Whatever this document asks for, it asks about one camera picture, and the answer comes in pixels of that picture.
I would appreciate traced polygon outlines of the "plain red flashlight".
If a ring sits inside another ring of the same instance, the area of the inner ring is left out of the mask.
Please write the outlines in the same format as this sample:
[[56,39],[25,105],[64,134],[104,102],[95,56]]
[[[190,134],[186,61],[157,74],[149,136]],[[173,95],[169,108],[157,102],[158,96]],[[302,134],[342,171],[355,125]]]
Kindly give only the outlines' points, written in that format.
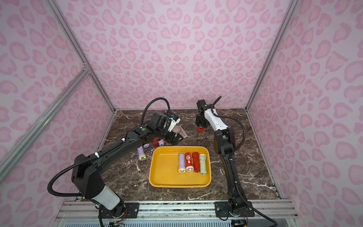
[[200,172],[199,153],[198,152],[192,153],[192,158],[193,158],[194,172],[198,173]]

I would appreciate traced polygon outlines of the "purple flashlight group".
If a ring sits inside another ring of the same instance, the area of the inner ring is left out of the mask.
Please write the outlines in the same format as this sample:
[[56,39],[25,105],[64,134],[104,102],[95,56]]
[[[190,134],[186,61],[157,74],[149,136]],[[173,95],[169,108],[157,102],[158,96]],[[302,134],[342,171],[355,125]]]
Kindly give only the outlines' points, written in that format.
[[184,174],[186,172],[185,154],[184,153],[180,153],[178,157],[179,157],[178,172],[180,174]]

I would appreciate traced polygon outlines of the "pale green flashlight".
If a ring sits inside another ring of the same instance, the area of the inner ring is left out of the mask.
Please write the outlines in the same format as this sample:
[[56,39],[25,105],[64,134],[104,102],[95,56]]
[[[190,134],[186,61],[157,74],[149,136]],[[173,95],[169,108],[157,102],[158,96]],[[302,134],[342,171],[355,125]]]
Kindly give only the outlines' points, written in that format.
[[206,154],[199,155],[199,171],[202,175],[207,174],[207,165],[206,165],[207,156]]

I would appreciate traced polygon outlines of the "red white flashlight emblem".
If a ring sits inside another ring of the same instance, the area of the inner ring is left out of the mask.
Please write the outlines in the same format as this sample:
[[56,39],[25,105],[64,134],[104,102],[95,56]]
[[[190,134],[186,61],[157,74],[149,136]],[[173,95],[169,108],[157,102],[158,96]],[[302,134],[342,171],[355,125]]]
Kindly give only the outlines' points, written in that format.
[[194,170],[194,165],[192,162],[192,155],[190,152],[185,153],[185,159],[186,159],[186,171],[192,172]]

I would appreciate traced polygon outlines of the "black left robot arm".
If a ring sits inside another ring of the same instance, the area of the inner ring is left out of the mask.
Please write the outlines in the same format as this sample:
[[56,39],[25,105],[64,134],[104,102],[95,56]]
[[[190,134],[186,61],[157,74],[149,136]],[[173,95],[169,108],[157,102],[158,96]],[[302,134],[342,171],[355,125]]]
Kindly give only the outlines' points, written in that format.
[[71,181],[85,199],[98,204],[116,217],[121,216],[125,210],[124,201],[104,183],[101,175],[130,151],[153,142],[154,139],[163,139],[176,145],[184,137],[174,131],[139,124],[127,132],[123,139],[103,150],[87,157],[83,154],[77,156],[77,166],[72,170]]

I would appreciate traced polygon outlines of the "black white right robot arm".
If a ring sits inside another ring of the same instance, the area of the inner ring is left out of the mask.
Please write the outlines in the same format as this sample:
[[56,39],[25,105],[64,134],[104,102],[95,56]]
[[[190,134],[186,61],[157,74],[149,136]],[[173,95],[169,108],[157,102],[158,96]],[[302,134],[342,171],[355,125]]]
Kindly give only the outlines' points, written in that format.
[[210,105],[198,108],[199,115],[196,117],[196,125],[202,128],[211,126],[214,130],[214,150],[219,155],[227,181],[228,212],[232,216],[243,214],[247,207],[247,198],[240,184],[234,153],[237,151],[234,129],[228,127],[222,116],[217,115],[216,110]]

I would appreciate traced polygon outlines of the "pink calculator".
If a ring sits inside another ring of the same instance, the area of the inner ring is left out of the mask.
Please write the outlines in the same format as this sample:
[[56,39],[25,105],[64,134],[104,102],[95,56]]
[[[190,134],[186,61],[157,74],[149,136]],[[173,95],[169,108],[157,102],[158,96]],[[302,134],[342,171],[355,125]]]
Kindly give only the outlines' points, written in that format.
[[185,130],[177,125],[173,128],[173,132],[175,132],[176,134],[180,134],[183,138],[186,138],[187,137],[187,133],[185,132]]

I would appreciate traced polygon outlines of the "purple flashlight near calculator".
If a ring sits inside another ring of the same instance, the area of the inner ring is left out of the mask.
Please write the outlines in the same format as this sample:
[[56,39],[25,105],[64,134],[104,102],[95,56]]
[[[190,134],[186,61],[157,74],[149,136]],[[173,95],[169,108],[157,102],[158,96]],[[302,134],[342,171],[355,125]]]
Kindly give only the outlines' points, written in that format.
[[159,144],[159,146],[164,146],[164,140],[163,139],[159,140],[158,144]]

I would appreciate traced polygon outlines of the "red flashlight between purple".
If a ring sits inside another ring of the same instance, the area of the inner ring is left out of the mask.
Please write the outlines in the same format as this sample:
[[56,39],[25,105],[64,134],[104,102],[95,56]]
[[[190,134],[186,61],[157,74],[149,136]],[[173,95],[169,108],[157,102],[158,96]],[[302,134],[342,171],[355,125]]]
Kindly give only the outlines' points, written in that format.
[[153,140],[153,145],[154,146],[159,146],[159,140],[158,139],[154,139]]

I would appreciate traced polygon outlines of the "yellow plastic tray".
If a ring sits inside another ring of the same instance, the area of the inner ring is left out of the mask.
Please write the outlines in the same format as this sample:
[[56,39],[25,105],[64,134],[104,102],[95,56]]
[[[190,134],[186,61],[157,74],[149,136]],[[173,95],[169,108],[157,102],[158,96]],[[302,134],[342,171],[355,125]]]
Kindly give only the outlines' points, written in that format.
[[154,150],[149,183],[163,188],[203,188],[211,183],[209,151],[197,146],[164,146]]

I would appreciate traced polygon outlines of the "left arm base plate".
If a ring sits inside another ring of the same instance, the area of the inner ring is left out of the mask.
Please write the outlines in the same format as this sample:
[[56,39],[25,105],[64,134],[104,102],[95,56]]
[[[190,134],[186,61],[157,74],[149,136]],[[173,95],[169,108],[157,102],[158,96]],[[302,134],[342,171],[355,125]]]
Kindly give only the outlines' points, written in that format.
[[99,218],[137,218],[140,204],[138,202],[126,202],[118,204],[114,209],[108,210],[103,205],[99,207]]

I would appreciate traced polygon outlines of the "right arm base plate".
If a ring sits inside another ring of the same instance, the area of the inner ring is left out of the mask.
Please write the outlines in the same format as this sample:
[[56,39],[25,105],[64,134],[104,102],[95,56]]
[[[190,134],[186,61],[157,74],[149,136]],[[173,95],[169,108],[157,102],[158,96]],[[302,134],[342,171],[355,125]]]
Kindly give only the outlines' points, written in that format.
[[230,201],[217,201],[214,202],[215,214],[218,218],[246,218],[254,217],[255,212],[251,208],[252,203],[242,202],[242,205],[232,205]]

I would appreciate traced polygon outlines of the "aluminium front rail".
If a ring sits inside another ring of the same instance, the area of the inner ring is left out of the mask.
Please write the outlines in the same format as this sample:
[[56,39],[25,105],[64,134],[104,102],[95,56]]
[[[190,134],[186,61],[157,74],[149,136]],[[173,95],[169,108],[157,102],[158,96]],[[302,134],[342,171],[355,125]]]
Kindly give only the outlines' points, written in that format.
[[99,217],[91,202],[64,202],[54,227],[268,227],[272,222],[248,209],[227,214],[226,201],[129,201],[125,218]]

